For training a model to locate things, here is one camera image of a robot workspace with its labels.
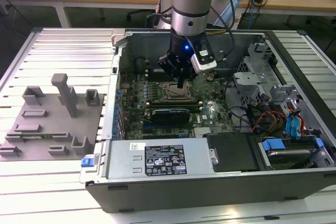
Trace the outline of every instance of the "power supply label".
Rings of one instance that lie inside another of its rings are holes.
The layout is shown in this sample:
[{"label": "power supply label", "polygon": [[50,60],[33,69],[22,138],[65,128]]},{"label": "power supply label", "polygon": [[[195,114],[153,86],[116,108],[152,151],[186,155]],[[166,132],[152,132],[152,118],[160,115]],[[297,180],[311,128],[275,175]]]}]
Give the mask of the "power supply label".
[{"label": "power supply label", "polygon": [[187,174],[183,145],[145,147],[147,176]]}]

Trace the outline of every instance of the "blue clip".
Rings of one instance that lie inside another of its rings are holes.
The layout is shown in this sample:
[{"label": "blue clip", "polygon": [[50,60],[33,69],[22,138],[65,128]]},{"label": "blue clip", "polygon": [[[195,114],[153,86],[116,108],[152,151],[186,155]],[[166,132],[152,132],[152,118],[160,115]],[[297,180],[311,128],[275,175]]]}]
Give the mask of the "blue clip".
[{"label": "blue clip", "polygon": [[81,167],[94,167],[94,161],[95,159],[93,157],[84,157],[82,158]]},{"label": "blue clip", "polygon": [[287,116],[287,121],[286,121],[286,134],[290,133],[290,122],[292,121],[291,113],[288,114]]},{"label": "blue clip", "polygon": [[292,127],[292,133],[291,135],[294,136],[296,139],[299,139],[300,137],[298,136],[298,125],[299,125],[299,119],[297,117],[294,118],[293,122],[293,127]]},{"label": "blue clip", "polygon": [[284,150],[286,149],[285,145],[283,144],[282,139],[280,138],[270,138],[266,139],[262,142],[264,150]]},{"label": "blue clip", "polygon": [[322,139],[320,139],[320,138],[317,137],[315,139],[315,141],[316,141],[316,144],[319,147],[319,149],[322,148],[322,147],[324,147],[324,143],[323,143]]}]

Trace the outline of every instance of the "motherboard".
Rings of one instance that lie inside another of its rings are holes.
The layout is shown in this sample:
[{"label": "motherboard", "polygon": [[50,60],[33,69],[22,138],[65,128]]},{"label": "motherboard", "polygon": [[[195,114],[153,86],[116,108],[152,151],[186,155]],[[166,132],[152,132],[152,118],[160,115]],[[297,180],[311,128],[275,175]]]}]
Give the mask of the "motherboard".
[{"label": "motherboard", "polygon": [[224,79],[200,75],[185,82],[150,81],[121,72],[126,140],[202,137],[234,130],[223,100]]}]

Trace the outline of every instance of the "floor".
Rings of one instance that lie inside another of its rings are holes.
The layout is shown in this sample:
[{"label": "floor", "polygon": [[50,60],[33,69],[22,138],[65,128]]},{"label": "floor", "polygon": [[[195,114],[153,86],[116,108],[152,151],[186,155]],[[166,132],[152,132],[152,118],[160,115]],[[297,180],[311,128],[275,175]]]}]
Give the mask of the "floor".
[{"label": "floor", "polygon": [[[60,27],[55,10],[52,7],[19,7],[19,11],[36,27]],[[73,27],[134,27],[143,28],[148,13],[132,15],[131,21],[126,19],[127,9],[106,9],[106,19],[101,20],[96,8],[67,8]],[[24,34],[28,35],[30,26],[25,20],[9,8],[6,17],[0,17],[0,77],[24,43]],[[306,16],[294,16],[288,25],[284,24],[285,16],[261,14],[254,22],[252,29],[270,30],[305,30],[308,35],[324,50],[334,36],[336,25],[331,24],[331,17],[312,17],[306,24]],[[249,17],[243,20],[239,29],[247,29]],[[336,62],[336,41],[329,47],[327,55]]]}]

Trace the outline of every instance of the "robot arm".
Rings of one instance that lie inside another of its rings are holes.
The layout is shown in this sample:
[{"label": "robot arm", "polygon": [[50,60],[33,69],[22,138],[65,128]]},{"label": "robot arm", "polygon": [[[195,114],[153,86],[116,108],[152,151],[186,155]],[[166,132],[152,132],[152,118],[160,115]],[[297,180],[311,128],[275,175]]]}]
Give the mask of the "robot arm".
[{"label": "robot arm", "polygon": [[212,0],[173,0],[170,47],[159,65],[182,88],[185,80],[217,66],[205,36]]}]

